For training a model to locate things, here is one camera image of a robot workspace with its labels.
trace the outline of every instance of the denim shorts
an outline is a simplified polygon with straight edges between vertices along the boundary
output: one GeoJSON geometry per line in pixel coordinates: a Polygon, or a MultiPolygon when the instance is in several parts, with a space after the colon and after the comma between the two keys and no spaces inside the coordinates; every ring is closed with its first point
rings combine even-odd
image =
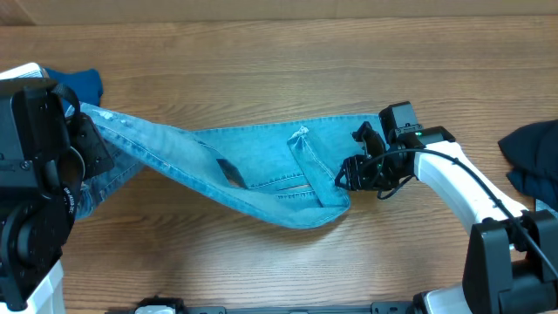
{"type": "Polygon", "coordinates": [[[384,134],[376,114],[188,131],[85,103],[82,111],[97,125],[115,167],[84,182],[78,218],[148,166],[265,222],[319,227],[350,206],[334,179],[345,158],[363,152],[351,133],[369,121],[384,134]]]}

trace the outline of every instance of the blue jeans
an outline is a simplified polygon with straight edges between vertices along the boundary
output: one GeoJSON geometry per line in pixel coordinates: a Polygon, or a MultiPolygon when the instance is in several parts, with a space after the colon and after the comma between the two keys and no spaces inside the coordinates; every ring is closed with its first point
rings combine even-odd
{"type": "Polygon", "coordinates": [[[265,222],[318,227],[350,206],[334,179],[345,158],[363,152],[351,132],[369,121],[383,134],[372,114],[187,131],[87,104],[82,111],[97,125],[116,166],[84,183],[78,218],[149,166],[265,222]]]}

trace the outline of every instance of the folded denim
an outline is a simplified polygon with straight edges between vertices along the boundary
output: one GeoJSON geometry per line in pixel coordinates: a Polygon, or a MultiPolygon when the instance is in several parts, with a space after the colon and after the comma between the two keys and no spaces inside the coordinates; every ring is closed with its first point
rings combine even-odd
{"type": "Polygon", "coordinates": [[[375,114],[187,131],[85,103],[82,111],[105,138],[115,168],[84,183],[78,218],[145,165],[265,222],[319,227],[350,206],[334,179],[345,158],[363,152],[351,132],[369,121],[383,136],[375,114]]]}

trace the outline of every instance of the dark blue fabric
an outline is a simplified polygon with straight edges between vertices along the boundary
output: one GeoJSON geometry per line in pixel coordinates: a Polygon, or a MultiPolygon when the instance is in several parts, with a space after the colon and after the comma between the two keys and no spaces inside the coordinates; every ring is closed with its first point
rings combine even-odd
{"type": "Polygon", "coordinates": [[[558,120],[521,127],[498,142],[518,191],[558,209],[558,120]]]}
{"type": "MultiPolygon", "coordinates": [[[[51,79],[56,79],[58,83],[68,85],[77,95],[81,102],[100,106],[101,96],[103,95],[103,84],[97,70],[66,74],[52,69],[45,69],[51,79]]],[[[64,100],[64,110],[68,110],[70,104],[64,100]]]]}

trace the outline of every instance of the wooden table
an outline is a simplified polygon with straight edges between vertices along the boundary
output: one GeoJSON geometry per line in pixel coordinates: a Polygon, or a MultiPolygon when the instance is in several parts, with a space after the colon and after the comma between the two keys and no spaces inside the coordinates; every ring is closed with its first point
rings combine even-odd
{"type": "MultiPolygon", "coordinates": [[[[460,17],[0,28],[0,68],[96,68],[102,106],[187,129],[410,100],[499,188],[531,208],[497,140],[558,116],[558,17],[460,17]]],[[[64,249],[70,313],[154,294],[227,307],[369,304],[460,281],[468,238],[428,187],[351,194],[319,229],[290,230],[146,170],[64,249]]]]}

